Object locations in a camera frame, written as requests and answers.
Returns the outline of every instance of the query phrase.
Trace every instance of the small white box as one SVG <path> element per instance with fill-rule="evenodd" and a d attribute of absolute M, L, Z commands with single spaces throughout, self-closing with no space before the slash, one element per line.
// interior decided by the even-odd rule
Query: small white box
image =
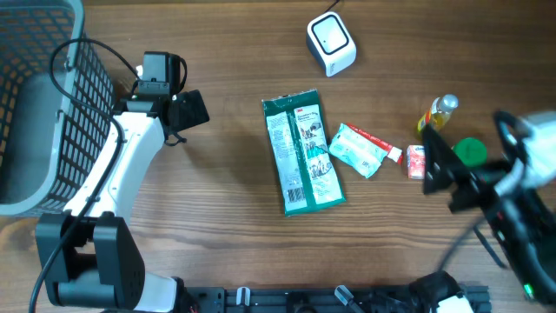
<path fill-rule="evenodd" d="M 309 23 L 307 46 L 327 77 L 351 65 L 357 52 L 348 29 L 335 12 L 324 13 Z"/>

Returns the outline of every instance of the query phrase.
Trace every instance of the wet wipes package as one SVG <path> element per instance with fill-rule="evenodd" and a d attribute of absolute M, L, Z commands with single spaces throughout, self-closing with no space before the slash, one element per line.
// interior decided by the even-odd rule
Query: wet wipes package
<path fill-rule="evenodd" d="M 338 133 L 332 139 L 330 153 L 365 178 L 371 177 L 379 169 L 382 160 L 388 154 L 345 124 L 340 125 Z"/>
<path fill-rule="evenodd" d="M 316 90 L 262 100 L 286 216 L 346 201 L 330 162 Z"/>

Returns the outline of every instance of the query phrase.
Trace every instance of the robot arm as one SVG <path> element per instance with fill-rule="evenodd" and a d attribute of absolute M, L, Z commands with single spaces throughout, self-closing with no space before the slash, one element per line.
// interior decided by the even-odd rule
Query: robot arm
<path fill-rule="evenodd" d="M 556 304 L 556 219 L 536 189 L 556 177 L 556 112 L 494 114 L 506 159 L 469 169 L 432 129 L 423 133 L 425 194 L 457 184 L 453 213 L 480 207 L 526 296 Z"/>
<path fill-rule="evenodd" d="M 185 83 L 185 61 L 161 52 L 146 52 L 143 61 L 143 80 L 134 86 L 135 95 L 120 101 L 114 110 L 124 130 L 115 167 L 46 276 L 49 300 L 55 305 L 149 312 L 179 312 L 181 307 L 189 312 L 194 305 L 179 279 L 145 272 L 128 224 L 147 168 L 169 135 L 184 142 L 177 131 L 205 123 L 209 115 L 197 90 L 176 95 Z M 186 70 L 181 82 L 180 63 Z M 99 184 L 115 153 L 117 137 L 112 123 L 90 174 L 64 212 L 41 216 L 36 243 L 43 266 L 89 202 L 90 190 Z M 76 251 L 86 243 L 95 245 L 95 254 Z"/>

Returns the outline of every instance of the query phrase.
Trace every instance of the green light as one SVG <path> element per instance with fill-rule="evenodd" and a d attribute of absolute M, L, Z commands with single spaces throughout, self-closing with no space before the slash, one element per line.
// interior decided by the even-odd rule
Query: green light
<path fill-rule="evenodd" d="M 533 295 L 533 287 L 531 287 L 530 284 L 526 284 L 523 286 L 523 289 L 525 290 L 525 292 L 529 295 L 532 296 Z"/>

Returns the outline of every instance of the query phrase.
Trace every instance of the small carton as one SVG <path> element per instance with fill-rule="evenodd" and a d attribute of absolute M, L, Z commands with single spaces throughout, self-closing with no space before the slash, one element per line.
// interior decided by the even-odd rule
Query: small carton
<path fill-rule="evenodd" d="M 421 145 L 407 147 L 407 176 L 411 179 L 425 178 L 425 148 Z"/>

